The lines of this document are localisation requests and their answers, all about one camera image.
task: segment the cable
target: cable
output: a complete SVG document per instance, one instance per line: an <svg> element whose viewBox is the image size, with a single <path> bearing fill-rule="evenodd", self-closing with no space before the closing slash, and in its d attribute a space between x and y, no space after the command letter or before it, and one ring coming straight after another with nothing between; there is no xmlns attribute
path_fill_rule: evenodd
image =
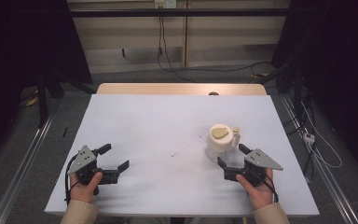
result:
<svg viewBox="0 0 358 224"><path fill-rule="evenodd" d="M278 193L275 191L275 186L274 186L274 182L272 181L271 178L269 178L268 175L266 175L266 177L269 179L269 181L271 181L271 185L269 183L267 183L266 180L262 179L258 174L256 174L255 172L253 172L251 169L248 169L248 172L250 174L252 174L254 177L256 177L257 179L259 179L264 185L267 186L267 188L269 188L269 190L271 190L272 194L274 195L274 202L278 203L279 202L279 197L278 197Z"/></svg>
<svg viewBox="0 0 358 224"><path fill-rule="evenodd" d="M71 186L71 188L69 189L69 192L72 190L72 188L76 185L76 184L78 184L78 183L80 183L80 180L77 180L76 182L75 182L75 184L73 184L72 186Z"/></svg>
<svg viewBox="0 0 358 224"><path fill-rule="evenodd" d="M308 119L310 120L310 114L308 113L306 107L304 106L304 104L301 102L302 106L305 109L305 112L307 114ZM318 153L315 152L315 150L312 148L312 146L310 145L310 143L306 143L308 144L308 146L310 147L310 150L315 154L315 157L318 158L320 161L322 161L325 165L330 166L332 168L339 168L342 165L342 159L339 157L338 153L334 150L334 148L322 137L322 135L318 132L318 130L315 128L315 126L313 125L312 121L310 120L310 125L312 126L312 128L314 129L314 131L325 141L325 143L333 150L333 152L336 154L336 156L339 159L339 165L332 165L330 163L328 163L327 161L325 161Z"/></svg>
<svg viewBox="0 0 358 224"><path fill-rule="evenodd" d="M168 65L170 66L171 69L166 69L163 68L161 66L161 62L159 60L159 55L161 53L161 38L163 39L163 43L164 43L164 51L165 51L165 56L167 58L168 61ZM245 70L247 68L251 68L252 69L252 79L249 81L249 83L251 83L251 81L253 80L255 74L254 74L254 70L253 67L255 65L261 64L261 63L271 63L271 62L258 62L258 63L253 63L251 65L247 65L241 68L234 68L234 69L208 69L208 68L181 68L181 69L173 69L171 62L170 62L170 58L168 57L168 51L167 51L167 44L166 44L166 40L165 40L165 27L164 27L164 20L162 17L159 17L159 41L158 41L158 66L161 68L161 70L165 71L165 72L174 72L175 75L179 78L182 78L184 80L187 81L191 81L191 82L196 82L194 80L191 80L189 78L186 77L182 77L179 74L177 74L177 72L180 71L207 71L207 72L235 72L235 71L240 71L240 70Z"/></svg>
<svg viewBox="0 0 358 224"><path fill-rule="evenodd" d="M297 116L294 116L292 119L285 121L284 123L282 123L282 126L285 127L286 125L288 125L290 122L294 121L295 119L297 119Z"/></svg>
<svg viewBox="0 0 358 224"><path fill-rule="evenodd" d="M310 105L310 98L309 100L307 101L309 103L308 107L310 108L310 112L312 113L312 120L310 121L313 125L315 125L315 114L313 113L313 108L312 106ZM313 160L312 160L312 154L313 154L313 151L315 150L316 148L316 137L315 137L315 129L312 127L312 131L311 133L313 134L314 136L314 142L313 142L313 145L312 145L312 151L311 152L308 152L308 159L307 159L307 162L304 166L304 169L303 169L303 175L305 175L305 173L307 172L307 169L308 169L308 164L310 163L310 166L311 166L311 173L310 173L310 178L313 178L313 174L314 174L314 169L313 169ZM305 144L305 141L303 141L303 144L304 144L304 147L305 149L307 149L307 145Z"/></svg>
<svg viewBox="0 0 358 224"><path fill-rule="evenodd" d="M298 125L298 127L296 129L292 130L291 132L286 133L286 135L289 135L289 134L292 134L292 133L296 133L297 131L300 131L304 127L306 122L307 122L307 119L302 119L300 124Z"/></svg>
<svg viewBox="0 0 358 224"><path fill-rule="evenodd" d="M167 57L167 61L168 61L168 65L171 68L170 70L166 70L161 66L161 63L159 61L159 50L161 49L161 30L162 30L162 38L164 40L164 48L165 48L165 56ZM194 83L198 83L197 81L194 81L192 79L186 78L186 77L182 77L179 74L176 73L176 71L172 68L171 66L171 62L170 62L170 58L168 57L168 52L167 52L167 44L165 42L165 28L164 28L164 19L162 17L159 17L159 42L158 42L158 65L159 67L166 72L173 72L177 77L184 79L186 81L190 81L190 82L194 82Z"/></svg>
<svg viewBox="0 0 358 224"><path fill-rule="evenodd" d="M75 155L74 157L72 157L71 160L69 160L68 165L66 165L66 171L65 171L65 200L66 200L66 205L69 204L69 202L71 201L71 189L68 189L68 171L69 168L72 165L72 162L76 159L77 155Z"/></svg>

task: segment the metal bar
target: metal bar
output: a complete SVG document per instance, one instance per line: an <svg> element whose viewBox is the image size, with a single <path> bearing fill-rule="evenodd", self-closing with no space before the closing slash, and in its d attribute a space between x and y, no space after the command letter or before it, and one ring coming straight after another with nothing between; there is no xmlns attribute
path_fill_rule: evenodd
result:
<svg viewBox="0 0 358 224"><path fill-rule="evenodd" d="M13 207L14 202L16 202L17 196L21 191L22 185L25 182L25 178L31 170L31 166L34 162L37 152L39 151L39 148L42 146L43 140L48 133L48 129L50 127L54 115L58 110L58 107L59 103L53 104L48 119L46 120L44 125L37 130L34 140L29 146L28 151L26 152L19 169L10 181L9 186L7 187L7 190L5 191L4 196L0 201L0 224L4 224L6 222L11 208Z"/></svg>
<svg viewBox="0 0 358 224"><path fill-rule="evenodd" d="M40 73L37 82L37 97L39 101L39 126L42 128L48 119L48 103L46 102L46 84L44 74Z"/></svg>
<svg viewBox="0 0 358 224"><path fill-rule="evenodd" d="M89 17L285 17L314 14L313 8L147 8L147 9L74 9L20 10L22 16Z"/></svg>
<svg viewBox="0 0 358 224"><path fill-rule="evenodd" d="M283 101L283 105L286 108L290 118L293 120L293 123L295 124L296 128L300 126L298 121L295 119L295 112L292 110L294 108L293 103L290 99L285 99L283 96L281 96L281 99ZM298 133L302 139L302 132L298 129ZM307 146L307 151L310 153L311 148ZM322 158L322 155L319 152L319 149L316 147L315 152L319 154L319 156ZM336 206L341 213L343 219L348 224L357 223L358 224L358 217L356 216L354 209L351 206L351 202L348 200L347 196L339 186L338 182L334 178L333 174L331 173L329 167L325 165L324 163L320 162L314 154L313 160L315 161L315 166L318 169L319 173L321 174L322 180L324 181L327 189L329 190L333 201L336 203Z"/></svg>

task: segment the white table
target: white table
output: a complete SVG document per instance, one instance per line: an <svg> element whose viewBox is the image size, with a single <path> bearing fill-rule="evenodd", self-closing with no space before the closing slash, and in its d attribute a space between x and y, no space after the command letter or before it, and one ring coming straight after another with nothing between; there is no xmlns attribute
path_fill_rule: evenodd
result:
<svg viewBox="0 0 358 224"><path fill-rule="evenodd" d="M283 166L274 172L280 203L291 217L319 211L267 95L93 95L68 155L83 145L112 144L98 166L112 170L126 160L130 168L117 185L100 186L94 203L100 214L140 217L246 217L253 209L240 184L227 181L223 170L205 155L207 133L215 123L241 128L241 142L261 148ZM243 165L233 151L228 162ZM46 212L62 215L64 170Z"/></svg>

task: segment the human hand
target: human hand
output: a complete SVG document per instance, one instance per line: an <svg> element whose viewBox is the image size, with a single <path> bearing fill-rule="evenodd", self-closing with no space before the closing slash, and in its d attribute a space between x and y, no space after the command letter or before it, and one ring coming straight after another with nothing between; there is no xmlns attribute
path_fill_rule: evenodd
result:
<svg viewBox="0 0 358 224"><path fill-rule="evenodd" d="M272 169L268 168L266 177L266 182L272 186ZM255 210L269 205L272 203L272 192L271 190L265 185L261 184L260 186L253 187L249 181L243 177L243 175L236 175L238 182L246 189L249 194L249 198L251 199L252 206Z"/></svg>
<svg viewBox="0 0 358 224"><path fill-rule="evenodd" d="M70 175L71 180L71 199L78 200L85 203L92 203L94 198L94 190L98 187L98 184L103 178L103 173L98 172L94 175L87 186L78 182L76 174Z"/></svg>

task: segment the forearm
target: forearm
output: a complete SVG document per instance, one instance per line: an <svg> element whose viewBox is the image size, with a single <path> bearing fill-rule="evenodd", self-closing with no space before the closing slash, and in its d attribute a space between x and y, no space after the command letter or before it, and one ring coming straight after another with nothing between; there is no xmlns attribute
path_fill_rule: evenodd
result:
<svg viewBox="0 0 358 224"><path fill-rule="evenodd" d="M272 203L254 211L257 224L287 224L289 220L279 203Z"/></svg>
<svg viewBox="0 0 358 224"><path fill-rule="evenodd" d="M78 223L90 224L98 215L98 207L91 203L71 200L62 218L61 224Z"/></svg>

